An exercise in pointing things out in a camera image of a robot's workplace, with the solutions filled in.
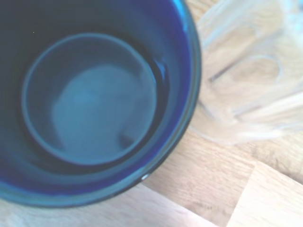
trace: glass cup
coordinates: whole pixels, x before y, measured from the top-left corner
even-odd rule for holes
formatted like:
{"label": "glass cup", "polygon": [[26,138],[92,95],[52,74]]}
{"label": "glass cup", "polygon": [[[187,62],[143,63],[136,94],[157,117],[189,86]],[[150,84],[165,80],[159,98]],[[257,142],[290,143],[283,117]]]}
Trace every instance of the glass cup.
{"label": "glass cup", "polygon": [[1,198],[111,198],[184,134],[201,58],[183,0],[4,0],[0,32]]}
{"label": "glass cup", "polygon": [[299,0],[222,0],[206,13],[197,133],[235,144],[303,128],[302,10]]}

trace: wood grain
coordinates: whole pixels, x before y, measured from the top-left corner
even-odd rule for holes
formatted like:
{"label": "wood grain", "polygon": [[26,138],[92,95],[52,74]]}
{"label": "wood grain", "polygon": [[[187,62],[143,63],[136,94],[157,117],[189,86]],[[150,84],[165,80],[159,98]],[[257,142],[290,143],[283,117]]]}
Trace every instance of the wood grain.
{"label": "wood grain", "polygon": [[225,227],[255,166],[236,147],[219,146],[188,130],[144,185]]}
{"label": "wood grain", "polygon": [[63,210],[0,202],[0,227],[215,227],[143,185],[99,204]]}
{"label": "wood grain", "polygon": [[303,183],[303,133],[237,146],[243,153]]}
{"label": "wood grain", "polygon": [[288,226],[303,226],[303,185],[259,162],[228,227]]}

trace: blue ceramic cup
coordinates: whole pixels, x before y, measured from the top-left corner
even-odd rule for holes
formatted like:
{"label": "blue ceramic cup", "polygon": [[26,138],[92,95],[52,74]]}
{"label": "blue ceramic cup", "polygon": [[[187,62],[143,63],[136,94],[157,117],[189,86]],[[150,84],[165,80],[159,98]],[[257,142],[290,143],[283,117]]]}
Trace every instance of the blue ceramic cup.
{"label": "blue ceramic cup", "polygon": [[0,31],[0,197],[108,199],[185,132],[201,57],[183,0],[4,0]]}

